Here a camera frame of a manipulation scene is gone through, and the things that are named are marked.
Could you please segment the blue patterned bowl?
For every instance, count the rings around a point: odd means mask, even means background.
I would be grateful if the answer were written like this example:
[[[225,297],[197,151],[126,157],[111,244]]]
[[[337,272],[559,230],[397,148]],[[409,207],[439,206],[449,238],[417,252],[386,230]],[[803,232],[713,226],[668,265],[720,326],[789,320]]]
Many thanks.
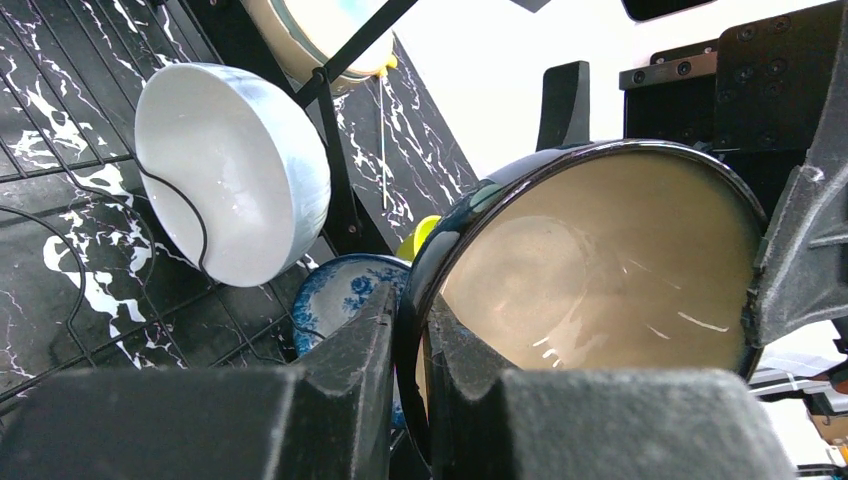
[[[400,291],[411,263],[397,257],[356,253],[336,257],[303,281],[291,309],[298,356],[311,351],[352,320],[374,290],[387,284]]]

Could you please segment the dark blue beige bowl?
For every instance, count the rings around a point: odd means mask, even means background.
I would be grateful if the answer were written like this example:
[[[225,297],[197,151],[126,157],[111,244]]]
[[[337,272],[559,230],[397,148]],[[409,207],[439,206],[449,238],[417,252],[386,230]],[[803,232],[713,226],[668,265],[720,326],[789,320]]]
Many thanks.
[[[743,307],[766,224],[733,169],[669,141],[560,146],[482,178],[429,234],[399,299],[397,382],[421,456],[439,307],[522,370],[749,378],[760,351]]]

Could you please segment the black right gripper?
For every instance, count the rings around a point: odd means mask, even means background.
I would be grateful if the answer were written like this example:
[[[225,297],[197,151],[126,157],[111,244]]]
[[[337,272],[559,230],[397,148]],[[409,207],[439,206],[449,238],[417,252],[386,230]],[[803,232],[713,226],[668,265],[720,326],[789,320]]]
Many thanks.
[[[847,315],[847,114],[822,116],[844,9],[748,21],[618,77],[625,137],[713,155],[775,210],[745,305],[757,347]]]

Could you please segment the dark striped white bowl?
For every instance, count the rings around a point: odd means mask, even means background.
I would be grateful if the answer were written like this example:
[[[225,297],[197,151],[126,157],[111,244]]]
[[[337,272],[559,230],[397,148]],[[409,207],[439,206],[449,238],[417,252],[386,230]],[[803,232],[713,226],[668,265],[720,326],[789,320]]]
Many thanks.
[[[270,281],[327,219],[330,167],[315,126],[249,71],[211,63],[157,71],[138,101],[135,146],[163,229],[218,282]]]

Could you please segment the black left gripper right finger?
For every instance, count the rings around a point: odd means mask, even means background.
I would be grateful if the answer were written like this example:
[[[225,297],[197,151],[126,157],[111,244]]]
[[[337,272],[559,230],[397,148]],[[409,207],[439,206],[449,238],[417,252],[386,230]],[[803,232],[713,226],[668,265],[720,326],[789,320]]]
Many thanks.
[[[443,300],[429,313],[438,479],[791,479],[760,404],[721,370],[522,371]]]

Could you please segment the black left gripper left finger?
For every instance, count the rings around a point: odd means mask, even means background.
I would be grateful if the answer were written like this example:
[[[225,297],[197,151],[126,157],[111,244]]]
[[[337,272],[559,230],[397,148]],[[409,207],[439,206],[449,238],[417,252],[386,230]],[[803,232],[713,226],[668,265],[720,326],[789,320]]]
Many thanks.
[[[392,314],[358,315],[280,367],[77,370],[25,401],[5,479],[385,479]]]

